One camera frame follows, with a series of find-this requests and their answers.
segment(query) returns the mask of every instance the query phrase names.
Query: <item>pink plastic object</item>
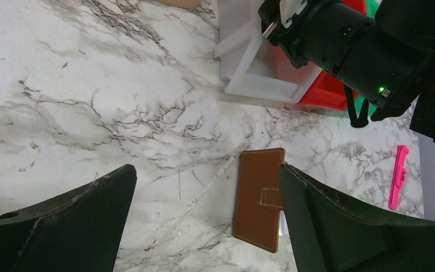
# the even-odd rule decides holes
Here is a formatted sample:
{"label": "pink plastic object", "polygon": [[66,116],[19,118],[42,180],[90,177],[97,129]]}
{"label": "pink plastic object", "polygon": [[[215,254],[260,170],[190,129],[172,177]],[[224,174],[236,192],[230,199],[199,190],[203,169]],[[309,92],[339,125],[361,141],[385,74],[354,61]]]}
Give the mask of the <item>pink plastic object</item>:
{"label": "pink plastic object", "polygon": [[391,184],[391,192],[389,193],[389,208],[393,211],[398,209],[399,191],[404,185],[406,179],[406,169],[404,162],[406,156],[410,153],[407,146],[398,146],[398,154],[396,155],[396,164],[394,164],[393,183]]}

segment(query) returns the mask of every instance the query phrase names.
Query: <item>black strap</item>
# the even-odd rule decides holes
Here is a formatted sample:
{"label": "black strap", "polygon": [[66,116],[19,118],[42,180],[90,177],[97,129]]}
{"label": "black strap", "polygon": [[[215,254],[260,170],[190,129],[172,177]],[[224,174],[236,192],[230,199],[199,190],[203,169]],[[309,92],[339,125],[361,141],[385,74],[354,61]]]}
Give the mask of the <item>black strap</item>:
{"label": "black strap", "polygon": [[349,119],[351,120],[351,126],[355,129],[364,128],[369,124],[369,120],[368,120],[369,101],[365,99],[362,102],[361,112],[359,113],[359,118],[357,118],[352,89],[344,85],[344,92],[346,93],[346,102],[348,104],[348,113],[349,113]]}

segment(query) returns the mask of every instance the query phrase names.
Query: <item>white plastic bin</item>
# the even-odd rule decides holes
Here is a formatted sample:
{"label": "white plastic bin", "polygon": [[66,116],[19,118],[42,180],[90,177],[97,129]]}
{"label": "white plastic bin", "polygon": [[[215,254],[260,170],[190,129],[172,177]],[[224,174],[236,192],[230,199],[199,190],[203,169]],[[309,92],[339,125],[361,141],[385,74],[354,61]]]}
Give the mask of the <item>white plastic bin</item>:
{"label": "white plastic bin", "polygon": [[221,79],[229,80],[227,94],[296,104],[322,71],[309,62],[298,70],[294,83],[278,80],[274,50],[262,37],[258,9],[263,0],[218,0],[220,42],[214,50],[221,58]]}

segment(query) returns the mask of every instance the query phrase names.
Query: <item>red container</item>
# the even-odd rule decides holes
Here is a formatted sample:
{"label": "red container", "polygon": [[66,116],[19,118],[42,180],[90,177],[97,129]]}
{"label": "red container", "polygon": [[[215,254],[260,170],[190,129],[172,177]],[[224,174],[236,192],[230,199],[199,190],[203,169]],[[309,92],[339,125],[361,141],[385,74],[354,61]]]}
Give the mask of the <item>red container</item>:
{"label": "red container", "polygon": [[[365,0],[343,0],[343,3],[359,12],[366,13]],[[279,47],[275,51],[275,62],[277,78],[289,81],[296,69]],[[359,94],[353,91],[353,96],[356,99]],[[298,104],[313,105],[338,111],[345,111],[348,108],[344,84],[326,71],[320,73]]]}

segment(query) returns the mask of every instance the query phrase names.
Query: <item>white marble surface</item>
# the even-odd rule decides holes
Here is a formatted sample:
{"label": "white marble surface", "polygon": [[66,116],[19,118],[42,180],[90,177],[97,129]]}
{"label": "white marble surface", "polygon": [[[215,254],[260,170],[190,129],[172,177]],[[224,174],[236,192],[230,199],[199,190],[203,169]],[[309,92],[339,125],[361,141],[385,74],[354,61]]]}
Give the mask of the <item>white marble surface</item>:
{"label": "white marble surface", "polygon": [[399,212],[423,216],[410,115],[355,130],[320,110],[228,96],[213,58],[217,2],[0,0],[0,215],[131,163],[138,184],[115,271],[295,271],[230,237],[238,156],[287,162],[387,208],[408,145]]}

